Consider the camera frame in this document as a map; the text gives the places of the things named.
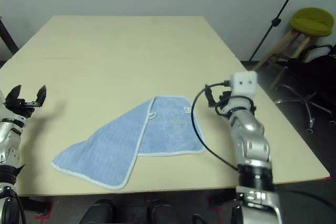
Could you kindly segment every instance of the black cable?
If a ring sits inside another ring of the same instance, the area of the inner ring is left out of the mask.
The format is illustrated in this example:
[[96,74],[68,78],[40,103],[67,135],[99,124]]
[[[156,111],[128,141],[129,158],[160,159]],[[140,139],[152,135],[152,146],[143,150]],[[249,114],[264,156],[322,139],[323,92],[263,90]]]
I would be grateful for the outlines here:
[[325,199],[323,199],[323,198],[321,198],[317,195],[306,193],[304,191],[296,191],[296,190],[279,190],[278,192],[279,193],[292,193],[292,194],[304,195],[308,198],[312,198],[312,199],[324,204],[326,207],[331,209],[336,214],[336,207],[332,203],[330,203],[329,201],[327,201],[327,200],[325,200]]
[[15,198],[16,201],[19,205],[19,211],[20,211],[20,215],[21,215],[21,220],[22,220],[22,224],[26,224],[26,216],[25,216],[25,210],[23,209],[22,203],[20,201],[20,198],[17,194],[15,194]]
[[199,214],[194,214],[191,217],[191,223],[192,224],[197,224],[197,221],[200,221],[202,224],[208,224],[208,222],[202,217],[202,215]]
[[[212,84],[212,85],[209,85],[207,86],[207,88],[211,88],[211,87],[215,87],[215,86],[225,86],[226,83],[224,82],[221,82],[221,83],[216,83],[216,84]],[[200,134],[198,133],[197,131],[197,128],[196,128],[196,125],[195,125],[195,120],[194,120],[194,109],[195,109],[195,105],[196,105],[196,102],[197,102],[197,99],[201,96],[201,94],[205,91],[205,88],[202,89],[198,94],[197,96],[195,97],[194,99],[194,102],[193,102],[193,105],[191,106],[191,122],[193,124],[193,128],[194,128],[194,131],[195,131],[195,134],[198,138],[198,140],[201,142],[201,144],[211,153],[213,154],[215,157],[217,157],[218,159],[220,159],[221,161],[223,161],[225,164],[227,164],[228,166],[230,166],[232,169],[234,170],[238,170],[234,165],[230,164],[228,161],[226,161],[225,159],[221,158],[220,156],[218,156],[216,153],[214,153],[204,142],[203,140],[201,139],[201,136]]]

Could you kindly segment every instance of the beige tabletop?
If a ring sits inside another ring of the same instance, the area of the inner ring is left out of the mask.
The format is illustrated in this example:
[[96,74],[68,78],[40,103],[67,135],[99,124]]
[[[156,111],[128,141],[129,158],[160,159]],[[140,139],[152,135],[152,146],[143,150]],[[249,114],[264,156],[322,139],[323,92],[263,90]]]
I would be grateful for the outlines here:
[[[47,99],[22,135],[16,184],[20,195],[75,195],[237,185],[237,173],[209,152],[138,157],[127,185],[108,191],[50,167],[70,145],[155,95],[193,100],[205,83],[245,68],[203,17],[54,16],[5,66],[0,89],[22,84],[33,100],[42,85]],[[223,89],[214,89],[219,95]],[[328,177],[329,173],[259,87],[257,119],[265,126],[275,183]],[[204,97],[196,106],[209,145],[235,163],[229,127]]]

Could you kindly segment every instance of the office chair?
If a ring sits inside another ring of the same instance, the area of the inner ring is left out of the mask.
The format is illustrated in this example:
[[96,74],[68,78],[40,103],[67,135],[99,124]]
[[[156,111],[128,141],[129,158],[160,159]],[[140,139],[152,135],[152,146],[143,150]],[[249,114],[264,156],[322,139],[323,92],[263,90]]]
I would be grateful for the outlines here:
[[[327,47],[330,52],[325,56],[320,56],[309,62],[304,62],[308,53],[316,48]],[[289,85],[279,84],[277,88],[282,87],[293,93],[296,98],[279,99],[276,105],[287,102],[303,103],[307,110],[309,123],[306,129],[308,134],[314,133],[314,117],[311,113],[311,107],[318,108],[327,112],[329,115],[329,124],[336,125],[336,117],[332,110],[317,104],[313,101],[317,95],[328,101],[336,102],[336,45],[311,45],[302,51],[297,59],[289,59],[287,62],[281,62],[287,67],[287,71],[293,74],[304,87],[307,95],[303,95]]]

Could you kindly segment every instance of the chair wheel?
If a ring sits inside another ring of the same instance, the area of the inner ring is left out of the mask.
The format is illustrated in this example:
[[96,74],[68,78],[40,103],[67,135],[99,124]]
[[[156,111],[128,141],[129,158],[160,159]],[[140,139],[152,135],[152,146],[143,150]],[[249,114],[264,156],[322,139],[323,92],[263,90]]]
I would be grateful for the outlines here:
[[328,123],[331,126],[335,126],[336,125],[336,121],[335,120],[329,120]]
[[312,135],[314,133],[314,129],[313,128],[306,128],[306,132],[309,134],[309,135]]

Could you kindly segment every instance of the floor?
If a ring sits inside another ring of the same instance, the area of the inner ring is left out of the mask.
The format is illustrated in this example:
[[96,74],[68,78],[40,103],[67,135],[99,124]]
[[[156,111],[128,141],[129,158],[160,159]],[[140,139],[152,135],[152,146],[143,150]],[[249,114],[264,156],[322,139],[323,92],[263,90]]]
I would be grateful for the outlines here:
[[[270,80],[276,74],[274,71],[261,69],[258,74],[259,84],[273,100],[290,97],[291,94],[284,90],[269,91]],[[328,125],[327,117],[324,113],[314,111],[316,118],[315,133],[308,135],[306,133],[307,118],[300,105],[284,104],[280,106],[280,109],[330,172],[331,177],[336,177],[336,140],[334,139],[334,136],[336,136],[336,126],[332,127]],[[305,191],[320,196],[336,205],[336,183],[334,183],[333,179],[286,184],[279,186],[278,189]],[[95,201],[106,198],[111,199],[117,206],[118,222],[144,223],[146,207],[151,200],[166,199],[176,207],[178,216],[183,223],[190,223],[191,216],[194,213],[201,214],[208,223],[230,223],[230,208],[210,209],[207,203],[207,198],[210,195],[216,195],[220,192],[221,190],[203,190],[39,198],[40,200],[51,200],[53,202],[54,206],[50,217],[41,221],[37,220],[35,214],[32,212],[26,212],[26,215],[27,222],[31,224],[76,224]],[[284,223],[336,223],[335,212],[329,210],[318,201],[287,192],[280,193],[280,199]]]

